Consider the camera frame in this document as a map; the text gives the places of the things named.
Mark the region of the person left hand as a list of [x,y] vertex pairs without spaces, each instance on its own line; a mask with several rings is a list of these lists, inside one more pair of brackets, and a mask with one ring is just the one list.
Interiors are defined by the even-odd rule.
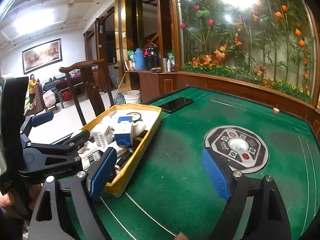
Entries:
[[[31,201],[29,203],[29,208],[33,211],[35,204],[37,202],[37,199],[39,197],[39,194],[42,190],[42,185],[31,185],[29,187],[29,197],[31,198]],[[1,208],[3,211],[9,215],[10,217],[22,219],[20,216],[20,213],[17,212],[16,208],[14,207],[15,205],[15,198],[12,192],[8,192],[5,195],[1,194]]]

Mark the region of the person right hand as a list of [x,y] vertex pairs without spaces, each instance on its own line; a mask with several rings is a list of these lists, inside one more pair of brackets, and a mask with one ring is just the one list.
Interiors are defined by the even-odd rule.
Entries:
[[189,240],[189,238],[184,233],[180,232],[175,236],[174,240]]

